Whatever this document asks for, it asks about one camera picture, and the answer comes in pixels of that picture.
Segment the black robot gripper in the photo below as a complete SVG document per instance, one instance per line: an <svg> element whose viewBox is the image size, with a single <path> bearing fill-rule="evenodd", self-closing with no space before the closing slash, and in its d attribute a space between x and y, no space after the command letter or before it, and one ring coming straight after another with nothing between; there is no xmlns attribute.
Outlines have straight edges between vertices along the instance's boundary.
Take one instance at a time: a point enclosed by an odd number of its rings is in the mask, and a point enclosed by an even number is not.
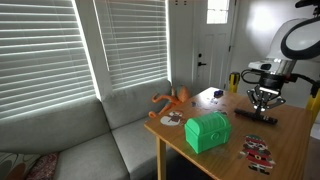
<svg viewBox="0 0 320 180"><path fill-rule="evenodd" d="M283 84L283 76L263 73L258 85L248 90L247 95L256 110L260 110L261 106L265 106L265 109L269 110L286 102L281 97Z"/></svg>

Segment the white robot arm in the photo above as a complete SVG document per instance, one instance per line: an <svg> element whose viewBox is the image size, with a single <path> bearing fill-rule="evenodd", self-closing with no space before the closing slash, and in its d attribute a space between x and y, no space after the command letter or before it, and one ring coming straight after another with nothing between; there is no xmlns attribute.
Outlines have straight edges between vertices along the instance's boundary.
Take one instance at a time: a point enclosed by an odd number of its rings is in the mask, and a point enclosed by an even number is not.
<svg viewBox="0 0 320 180"><path fill-rule="evenodd" d="M292 74L296 62L320 55L320 0L299 0L295 7L310 5L315 6L313 18L299 18L285 22L275 34L266 59L248 65L250 71L260 75L255 87L247 91L256 114L284 104L286 100L281 97L283 85L295 82L300 76ZM316 88L319 87L314 80L303 75L300 77Z"/></svg>

